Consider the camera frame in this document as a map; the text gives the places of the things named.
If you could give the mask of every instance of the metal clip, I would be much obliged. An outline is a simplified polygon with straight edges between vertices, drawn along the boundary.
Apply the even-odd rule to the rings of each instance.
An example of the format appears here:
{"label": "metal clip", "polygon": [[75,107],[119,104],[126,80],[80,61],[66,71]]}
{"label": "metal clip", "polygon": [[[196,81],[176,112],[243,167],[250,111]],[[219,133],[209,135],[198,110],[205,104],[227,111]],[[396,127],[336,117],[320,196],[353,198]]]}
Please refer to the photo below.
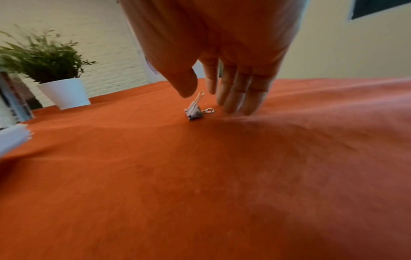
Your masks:
{"label": "metal clip", "polygon": [[214,113],[214,109],[212,108],[207,108],[201,111],[200,107],[197,105],[198,101],[200,101],[204,94],[204,91],[198,93],[196,99],[190,104],[190,106],[187,109],[184,109],[185,115],[188,117],[188,120],[192,121],[196,118],[203,117],[203,114]]}

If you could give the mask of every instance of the potted plant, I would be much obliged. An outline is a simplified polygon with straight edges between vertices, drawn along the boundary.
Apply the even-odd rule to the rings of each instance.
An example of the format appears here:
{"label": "potted plant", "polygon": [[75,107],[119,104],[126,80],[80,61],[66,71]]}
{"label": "potted plant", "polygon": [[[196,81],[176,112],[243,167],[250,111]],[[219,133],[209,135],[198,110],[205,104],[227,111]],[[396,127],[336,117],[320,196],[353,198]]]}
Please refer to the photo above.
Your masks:
{"label": "potted plant", "polygon": [[16,44],[5,42],[0,46],[0,67],[10,73],[23,74],[39,83],[39,89],[60,109],[89,105],[84,84],[79,79],[85,65],[95,61],[85,60],[74,46],[78,42],[60,43],[52,37],[53,30],[36,35],[21,33],[24,42],[9,33],[1,34],[12,38]]}

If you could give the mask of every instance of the green plant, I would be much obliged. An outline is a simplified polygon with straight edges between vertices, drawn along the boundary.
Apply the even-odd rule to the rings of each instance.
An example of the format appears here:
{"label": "green plant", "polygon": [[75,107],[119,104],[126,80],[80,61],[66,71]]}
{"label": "green plant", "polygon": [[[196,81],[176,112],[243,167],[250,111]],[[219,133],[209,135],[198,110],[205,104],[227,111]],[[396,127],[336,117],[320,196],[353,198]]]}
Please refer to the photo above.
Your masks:
{"label": "green plant", "polygon": [[21,33],[25,43],[9,33],[1,34],[12,38],[16,44],[5,42],[0,46],[0,67],[8,72],[19,73],[36,82],[46,83],[68,78],[78,78],[84,72],[85,65],[95,64],[95,61],[85,60],[77,53],[74,46],[78,42],[60,43],[50,35],[53,30],[36,35]]}

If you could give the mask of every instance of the white pot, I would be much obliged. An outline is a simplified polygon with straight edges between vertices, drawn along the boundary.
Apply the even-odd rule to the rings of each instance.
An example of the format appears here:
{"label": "white pot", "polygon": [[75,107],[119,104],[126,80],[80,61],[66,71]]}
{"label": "white pot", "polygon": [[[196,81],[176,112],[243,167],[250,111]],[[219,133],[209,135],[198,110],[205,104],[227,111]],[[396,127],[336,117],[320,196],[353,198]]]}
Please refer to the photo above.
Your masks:
{"label": "white pot", "polygon": [[79,78],[47,82],[38,87],[61,110],[90,104],[84,84]]}

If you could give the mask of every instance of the beige wall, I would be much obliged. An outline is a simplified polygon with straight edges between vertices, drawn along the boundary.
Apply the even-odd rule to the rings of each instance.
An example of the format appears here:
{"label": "beige wall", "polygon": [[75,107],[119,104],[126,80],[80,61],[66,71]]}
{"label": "beige wall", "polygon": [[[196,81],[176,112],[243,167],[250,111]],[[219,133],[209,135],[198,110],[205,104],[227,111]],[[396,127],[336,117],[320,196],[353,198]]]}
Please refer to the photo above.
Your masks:
{"label": "beige wall", "polygon": [[280,78],[411,75],[411,4],[349,20],[352,0],[311,0]]}
{"label": "beige wall", "polygon": [[[79,42],[77,50],[90,60],[82,79],[87,94],[98,96],[147,84],[134,40],[115,0],[1,0],[0,30],[56,30],[64,40]],[[0,35],[0,42],[6,38]],[[52,105],[37,88],[29,87],[43,105]]]}

